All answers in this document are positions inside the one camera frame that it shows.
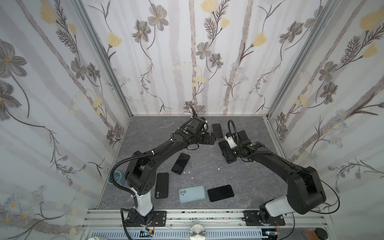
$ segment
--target marble-patterned surface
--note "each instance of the marble-patterned surface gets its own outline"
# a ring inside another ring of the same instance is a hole
[[[144,152],[158,146],[189,118],[189,116],[134,116],[122,142],[118,160],[130,157],[137,150]],[[212,123],[220,123],[224,134],[228,132],[228,120],[232,119],[238,131],[244,129],[252,141],[259,141],[275,152],[262,117],[206,116],[205,118],[209,123],[209,132],[212,131]],[[217,140],[214,145],[200,145],[200,148],[195,151],[184,149],[174,154],[158,168],[157,173],[169,173],[169,196],[166,199],[155,199],[155,188],[153,188],[151,198],[156,209],[258,208],[268,200],[286,195],[286,183],[265,166],[257,162],[243,162],[240,159],[227,164],[217,145],[219,141]],[[190,155],[190,160],[184,169],[185,173],[177,175],[171,169],[181,152]],[[117,170],[124,174],[127,164],[119,166]],[[227,184],[232,186],[235,196],[210,202],[207,189]],[[179,189],[199,185],[205,187],[207,196],[205,199],[183,204],[179,202]],[[98,208],[131,208],[133,205],[133,198],[129,193],[112,184],[107,184]]]

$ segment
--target wall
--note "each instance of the wall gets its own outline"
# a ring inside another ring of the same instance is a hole
[[[266,114],[326,3],[82,2],[134,114]]]
[[[271,116],[291,161],[318,169],[340,195],[338,240],[382,239],[384,4],[341,1]],[[337,207],[327,189],[321,210]]]
[[[128,118],[69,1],[2,1],[0,39],[0,235],[78,239]]]

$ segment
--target robotic arm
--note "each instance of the robotic arm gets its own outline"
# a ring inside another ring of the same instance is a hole
[[[260,206],[258,213],[260,223],[269,225],[275,221],[275,217],[285,213],[305,214],[325,202],[326,196],[314,168],[303,168],[288,162],[272,153],[263,144],[252,142],[244,130],[237,132],[232,120],[228,122],[228,129],[230,122],[232,122],[235,134],[232,134],[231,131],[226,134],[228,148],[223,150],[223,156],[225,158],[242,157],[249,161],[259,162],[288,184],[286,196],[268,201]],[[150,190],[156,181],[157,168],[173,154],[184,148],[188,149],[189,145],[214,144],[215,137],[213,134],[205,132],[206,130],[207,121],[199,118],[193,110],[191,119],[172,133],[170,140],[144,153],[136,151],[132,157],[120,161],[112,168],[110,174],[112,183],[134,197],[137,223],[148,225],[153,218],[154,210]],[[113,179],[116,168],[125,162],[129,162],[125,173],[129,189],[119,185]]]

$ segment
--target flower center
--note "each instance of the flower center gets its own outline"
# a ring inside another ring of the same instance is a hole
[[[3,58],[3,62],[11,63],[12,61],[11,61],[11,59],[9,59],[9,58]]]
[[[28,218],[28,214],[23,214],[22,215],[22,220],[25,220],[25,219],[27,219]]]

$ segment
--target metal bracket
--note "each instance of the metal bracket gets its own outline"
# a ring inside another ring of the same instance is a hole
[[[154,211],[153,218],[155,219],[155,227],[165,227],[167,220],[167,212],[166,211]],[[132,210],[128,212],[128,217],[125,220],[126,227],[142,227],[139,223],[137,223],[136,219],[136,210]]]
[[[244,218],[242,220],[245,221],[245,224],[247,226],[264,226],[259,221],[259,217],[257,215],[258,210],[256,210],[256,211],[254,211],[254,210],[246,210],[246,211],[243,211],[243,213],[244,213]],[[284,221],[283,215],[277,216],[274,219],[278,223],[279,226],[285,226],[285,221]],[[269,226],[276,226],[276,223],[273,222]]]

